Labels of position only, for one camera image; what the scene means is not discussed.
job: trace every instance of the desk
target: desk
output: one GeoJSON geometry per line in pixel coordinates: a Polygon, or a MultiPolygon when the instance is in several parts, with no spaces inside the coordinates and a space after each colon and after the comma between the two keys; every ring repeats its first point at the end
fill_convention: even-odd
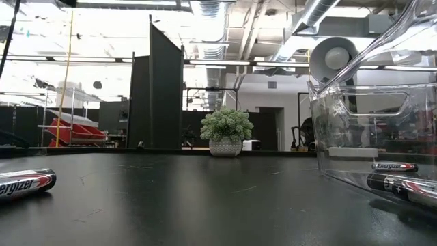
{"type": "Polygon", "coordinates": [[[0,245],[433,245],[431,215],[321,175],[315,158],[62,154],[45,195],[0,205],[0,245]]]}

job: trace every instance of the white planter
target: white planter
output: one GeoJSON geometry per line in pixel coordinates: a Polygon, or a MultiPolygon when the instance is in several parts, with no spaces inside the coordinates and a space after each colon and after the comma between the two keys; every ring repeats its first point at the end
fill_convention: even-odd
{"type": "Polygon", "coordinates": [[[232,141],[227,137],[221,141],[210,139],[210,152],[213,156],[235,157],[240,154],[241,148],[241,141],[232,141]]]}

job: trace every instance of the ceiling light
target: ceiling light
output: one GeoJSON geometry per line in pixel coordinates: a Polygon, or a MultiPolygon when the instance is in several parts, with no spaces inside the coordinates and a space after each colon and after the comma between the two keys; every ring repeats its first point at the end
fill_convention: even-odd
{"type": "MultiPolygon", "coordinates": [[[[130,0],[78,0],[78,3],[121,4],[121,5],[167,5],[176,6],[176,1],[130,1],[130,0]]],[[[190,7],[188,2],[182,2],[182,7],[190,7]]]]}
{"type": "Polygon", "coordinates": [[[309,64],[306,63],[295,63],[295,62],[257,62],[257,66],[267,66],[267,67],[284,67],[284,68],[308,68],[309,64]]]}
{"type": "Polygon", "coordinates": [[[361,66],[360,69],[364,69],[364,70],[373,70],[373,69],[377,69],[378,66],[361,66]]]}
{"type": "Polygon", "coordinates": [[[196,68],[213,68],[213,69],[226,69],[226,66],[215,66],[215,65],[197,65],[196,68]]]}
{"type": "Polygon", "coordinates": [[[249,61],[222,61],[222,60],[190,60],[190,64],[197,65],[222,65],[222,66],[248,66],[249,61]]]}
{"type": "Polygon", "coordinates": [[[364,18],[371,14],[375,8],[356,8],[356,7],[335,7],[331,8],[326,16],[329,17],[351,17],[351,18],[364,18]]]}
{"type": "MultiPolygon", "coordinates": [[[[68,57],[54,57],[56,62],[66,62],[68,57]]],[[[115,62],[114,58],[71,57],[70,62],[115,62]]]]}
{"type": "Polygon", "coordinates": [[[411,71],[411,72],[437,72],[435,67],[415,67],[415,66],[385,66],[384,70],[411,71]]]}
{"type": "Polygon", "coordinates": [[[45,93],[37,92],[1,92],[0,94],[9,96],[45,96],[45,93]]]}
{"type": "Polygon", "coordinates": [[[229,46],[229,43],[220,43],[220,42],[196,42],[196,41],[190,41],[189,44],[193,44],[193,45],[202,45],[202,46],[229,46]]]}
{"type": "Polygon", "coordinates": [[[45,57],[24,56],[24,55],[8,55],[6,59],[11,61],[46,61],[47,60],[45,57]]]}

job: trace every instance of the horn speaker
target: horn speaker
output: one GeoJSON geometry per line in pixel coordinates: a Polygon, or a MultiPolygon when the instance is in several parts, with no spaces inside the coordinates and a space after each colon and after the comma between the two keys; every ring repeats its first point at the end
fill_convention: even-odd
{"type": "Polygon", "coordinates": [[[326,83],[356,55],[355,44],[347,38],[327,38],[313,49],[309,61],[311,75],[319,83],[326,83]]]}

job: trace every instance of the plastic container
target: plastic container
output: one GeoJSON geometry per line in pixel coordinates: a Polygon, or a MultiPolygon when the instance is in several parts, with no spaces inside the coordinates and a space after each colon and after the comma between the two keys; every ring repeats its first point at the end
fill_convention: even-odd
{"type": "Polygon", "coordinates": [[[330,81],[308,83],[320,171],[437,207],[435,23],[437,3],[413,0],[330,81]]]}

